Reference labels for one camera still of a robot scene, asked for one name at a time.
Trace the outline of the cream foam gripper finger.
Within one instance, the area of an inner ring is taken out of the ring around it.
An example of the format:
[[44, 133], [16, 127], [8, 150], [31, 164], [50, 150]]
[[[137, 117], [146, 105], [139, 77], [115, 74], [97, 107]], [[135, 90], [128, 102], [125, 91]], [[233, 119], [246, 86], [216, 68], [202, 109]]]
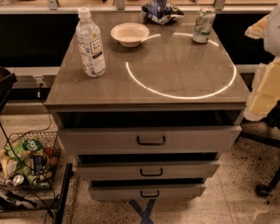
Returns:
[[248, 95], [244, 117], [250, 121], [259, 121], [280, 101], [280, 57], [271, 63], [260, 63], [252, 82], [252, 92]]

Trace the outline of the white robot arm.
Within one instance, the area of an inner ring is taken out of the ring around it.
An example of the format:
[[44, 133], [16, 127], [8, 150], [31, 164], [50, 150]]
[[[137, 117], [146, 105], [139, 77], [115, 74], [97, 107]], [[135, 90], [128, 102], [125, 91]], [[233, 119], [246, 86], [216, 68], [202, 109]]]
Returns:
[[250, 26], [245, 35], [262, 38], [264, 49], [274, 56], [269, 64], [259, 64], [245, 105], [245, 119], [259, 121], [280, 101], [280, 2], [268, 16]]

